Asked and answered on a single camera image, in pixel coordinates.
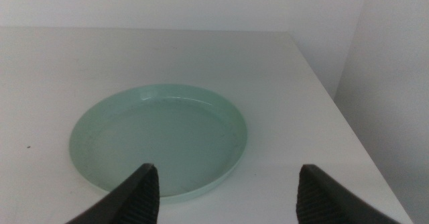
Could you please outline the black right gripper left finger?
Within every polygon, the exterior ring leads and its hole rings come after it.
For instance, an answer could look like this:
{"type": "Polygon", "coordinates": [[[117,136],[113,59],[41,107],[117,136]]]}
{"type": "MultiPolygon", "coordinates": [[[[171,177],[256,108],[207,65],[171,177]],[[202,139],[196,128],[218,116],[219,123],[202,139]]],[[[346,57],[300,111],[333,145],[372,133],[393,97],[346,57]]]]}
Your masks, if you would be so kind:
{"type": "Polygon", "coordinates": [[[69,224],[156,224],[160,209],[158,171],[141,165],[118,187],[79,214],[69,224]]]}

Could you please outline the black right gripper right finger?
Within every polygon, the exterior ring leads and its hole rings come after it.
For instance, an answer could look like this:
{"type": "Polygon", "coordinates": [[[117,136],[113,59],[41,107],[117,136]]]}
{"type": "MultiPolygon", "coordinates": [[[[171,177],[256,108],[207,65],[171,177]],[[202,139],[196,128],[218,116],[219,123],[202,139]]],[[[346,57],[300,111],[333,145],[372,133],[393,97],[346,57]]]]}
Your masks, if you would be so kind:
{"type": "Polygon", "coordinates": [[[315,164],[300,169],[296,216],[299,224],[398,224],[315,164]]]}

